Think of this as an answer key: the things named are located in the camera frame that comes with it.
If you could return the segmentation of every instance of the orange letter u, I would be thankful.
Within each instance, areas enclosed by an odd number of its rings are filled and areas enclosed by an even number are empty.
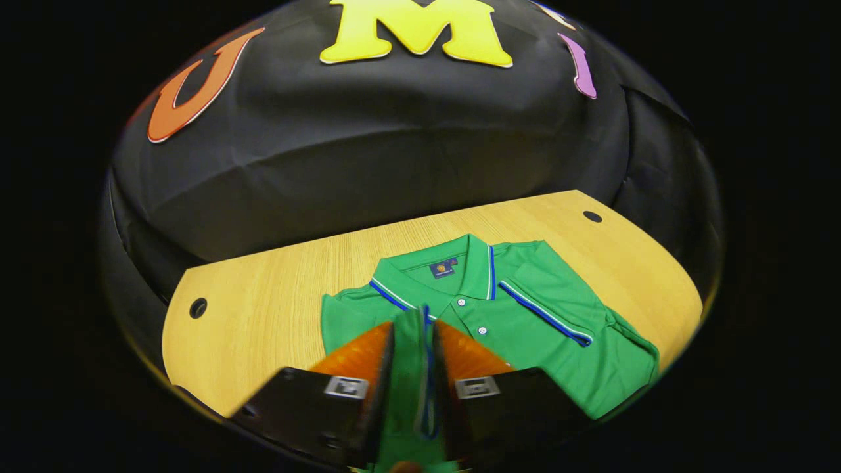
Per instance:
[[[242,35],[220,47],[214,53],[217,56],[216,62],[210,68],[210,73],[208,78],[205,79],[204,85],[186,103],[175,106],[178,92],[181,91],[181,86],[184,85],[184,81],[187,80],[190,72],[198,67],[203,60],[194,62],[167,82],[167,85],[161,89],[161,96],[158,98],[149,119],[149,130],[147,132],[149,141],[153,143],[164,141],[204,112],[225,88],[225,84],[228,83],[248,40],[262,33],[264,29],[255,29],[251,33]]]

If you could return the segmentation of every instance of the wooden table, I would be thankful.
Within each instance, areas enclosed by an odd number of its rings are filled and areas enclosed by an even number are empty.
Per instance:
[[[584,216],[594,212],[601,222]],[[494,245],[545,240],[601,300],[654,343],[667,368],[701,321],[678,262],[609,207],[567,191],[455,210],[189,269],[169,305],[162,350],[170,382],[224,417],[284,366],[325,356],[321,296],[368,283],[386,258],[473,233]],[[205,298],[199,318],[190,307]]]

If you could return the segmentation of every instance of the yellow letter m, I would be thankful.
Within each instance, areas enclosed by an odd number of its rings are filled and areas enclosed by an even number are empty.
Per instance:
[[[422,7],[412,0],[331,0],[342,5],[339,34],[321,52],[326,64],[386,56],[391,43],[377,37],[377,22],[417,55],[426,54],[449,24],[452,39],[444,52],[453,59],[511,67],[500,45],[490,14],[493,7],[479,0],[434,0]]]

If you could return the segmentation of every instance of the blue sleeve stripe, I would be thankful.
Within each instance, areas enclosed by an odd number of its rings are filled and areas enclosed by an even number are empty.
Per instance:
[[[523,304],[524,306],[532,309],[533,312],[538,314],[540,317],[543,318],[546,322],[549,322],[549,325],[557,328],[560,332],[562,332],[567,337],[572,338],[579,345],[582,347],[588,347],[591,343],[593,343],[593,338],[587,335],[586,333],[577,332],[563,324],[560,320],[556,319],[552,316],[552,314],[546,312],[545,310],[541,309],[537,304],[528,300],[524,295],[517,292],[516,289],[509,286],[505,281],[500,281],[502,285],[502,289],[504,289],[508,294],[511,295],[517,302]]]
[[[383,295],[383,297],[384,297],[384,298],[388,299],[388,300],[389,300],[389,302],[391,302],[391,303],[392,303],[392,304],[394,304],[395,306],[398,306],[400,309],[403,309],[404,311],[409,310],[409,308],[408,308],[408,307],[404,306],[403,304],[400,304],[397,300],[395,300],[393,297],[391,297],[390,295],[388,295],[388,293],[386,293],[386,292],[385,292],[382,288],[380,288],[379,286],[377,286],[376,284],[374,284],[374,283],[373,283],[373,281],[371,281],[369,284],[370,284],[370,285],[371,285],[371,287],[373,287],[373,288],[374,288],[374,289],[375,289],[378,293],[380,293],[381,295]]]

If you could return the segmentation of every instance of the black background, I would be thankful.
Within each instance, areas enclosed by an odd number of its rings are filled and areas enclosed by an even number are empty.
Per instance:
[[[298,470],[159,386],[106,313],[93,266],[95,205],[125,121],[191,54],[279,4],[57,3],[7,15],[28,25],[13,48],[22,66],[7,74],[23,82],[7,91],[18,111],[8,116],[23,126],[11,141],[23,151],[5,158],[4,188],[29,249],[10,255],[23,257],[14,274],[22,268],[28,288],[14,298],[25,316],[9,318],[35,325],[7,333],[4,469]],[[548,4],[624,49],[685,109],[720,178],[729,250],[710,319],[683,358],[549,470],[806,466],[812,457],[798,454],[812,441],[805,428],[817,406],[789,395],[816,381],[794,355],[802,337],[780,330],[776,312],[786,202],[808,185],[783,183],[831,132],[819,121],[829,75],[819,48],[829,33],[808,18],[820,13],[720,0]],[[811,138],[799,138],[807,126]]]

